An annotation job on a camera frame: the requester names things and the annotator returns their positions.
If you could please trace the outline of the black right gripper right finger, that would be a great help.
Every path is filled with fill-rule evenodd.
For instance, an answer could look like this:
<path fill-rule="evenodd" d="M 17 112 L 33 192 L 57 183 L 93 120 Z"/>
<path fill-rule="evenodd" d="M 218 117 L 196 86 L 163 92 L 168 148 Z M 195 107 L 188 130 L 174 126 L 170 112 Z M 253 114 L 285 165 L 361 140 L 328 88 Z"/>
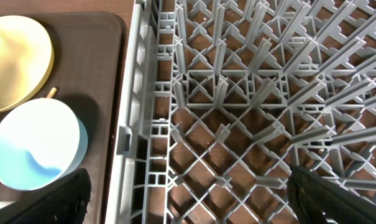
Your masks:
<path fill-rule="evenodd" d="M 299 223 L 376 223 L 376 205 L 305 168 L 291 170 L 287 196 Z"/>

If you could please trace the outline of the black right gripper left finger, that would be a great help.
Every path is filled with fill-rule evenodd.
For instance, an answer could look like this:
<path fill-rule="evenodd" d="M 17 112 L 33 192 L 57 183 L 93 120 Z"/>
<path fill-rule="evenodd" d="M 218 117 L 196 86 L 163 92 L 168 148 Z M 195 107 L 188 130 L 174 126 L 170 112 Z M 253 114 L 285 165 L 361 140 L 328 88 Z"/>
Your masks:
<path fill-rule="evenodd" d="M 82 224 L 91 197 L 88 171 L 79 168 L 0 209 L 0 224 Z"/>

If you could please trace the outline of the grey dishwasher rack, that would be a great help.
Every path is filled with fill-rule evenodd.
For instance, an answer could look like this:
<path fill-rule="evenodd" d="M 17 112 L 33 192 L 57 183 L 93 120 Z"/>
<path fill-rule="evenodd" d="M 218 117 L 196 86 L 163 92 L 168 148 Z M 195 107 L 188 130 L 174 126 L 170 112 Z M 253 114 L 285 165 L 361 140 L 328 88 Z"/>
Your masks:
<path fill-rule="evenodd" d="M 136 1 L 106 223 L 296 223 L 302 166 L 376 205 L 376 1 Z"/>

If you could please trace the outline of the light blue bowl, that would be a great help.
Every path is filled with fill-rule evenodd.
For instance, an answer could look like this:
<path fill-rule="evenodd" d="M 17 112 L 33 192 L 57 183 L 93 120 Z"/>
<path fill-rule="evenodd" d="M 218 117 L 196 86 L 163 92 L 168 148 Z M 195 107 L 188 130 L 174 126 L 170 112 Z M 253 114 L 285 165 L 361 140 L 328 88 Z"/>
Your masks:
<path fill-rule="evenodd" d="M 74 171 L 88 134 L 73 110 L 52 98 L 30 100 L 0 122 L 0 183 L 36 190 Z"/>

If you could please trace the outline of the wooden chopstick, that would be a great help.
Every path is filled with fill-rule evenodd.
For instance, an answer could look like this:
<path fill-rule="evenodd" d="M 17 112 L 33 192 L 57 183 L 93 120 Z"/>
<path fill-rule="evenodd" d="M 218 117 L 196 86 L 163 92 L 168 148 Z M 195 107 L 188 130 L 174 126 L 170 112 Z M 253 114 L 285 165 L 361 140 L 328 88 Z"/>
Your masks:
<path fill-rule="evenodd" d="M 48 95 L 46 96 L 46 98 L 53 98 L 57 94 L 57 91 L 58 91 L 58 88 L 53 87 L 48 93 Z"/>

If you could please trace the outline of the yellow plate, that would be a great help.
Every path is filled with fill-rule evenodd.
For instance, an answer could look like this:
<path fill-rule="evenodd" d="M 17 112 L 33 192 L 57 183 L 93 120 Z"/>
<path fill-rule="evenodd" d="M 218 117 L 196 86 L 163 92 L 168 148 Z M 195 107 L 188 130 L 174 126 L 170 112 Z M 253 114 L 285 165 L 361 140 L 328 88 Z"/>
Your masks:
<path fill-rule="evenodd" d="M 0 112 L 32 98 L 50 76 L 54 59 L 42 24 L 25 16 L 0 16 Z"/>

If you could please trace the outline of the brown serving tray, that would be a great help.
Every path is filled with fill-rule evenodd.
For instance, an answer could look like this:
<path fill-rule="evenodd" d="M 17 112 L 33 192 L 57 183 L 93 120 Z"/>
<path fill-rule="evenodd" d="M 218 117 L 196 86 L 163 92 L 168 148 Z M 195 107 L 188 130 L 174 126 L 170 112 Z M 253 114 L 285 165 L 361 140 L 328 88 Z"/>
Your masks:
<path fill-rule="evenodd" d="M 82 120 L 88 152 L 81 167 L 91 180 L 86 223 L 101 219 L 106 160 L 111 135 L 122 25 L 110 12 L 25 14 L 6 24 L 24 40 L 40 46 L 38 67 L 22 65 L 0 80 L 0 122 L 20 102 L 44 96 L 52 87 Z"/>

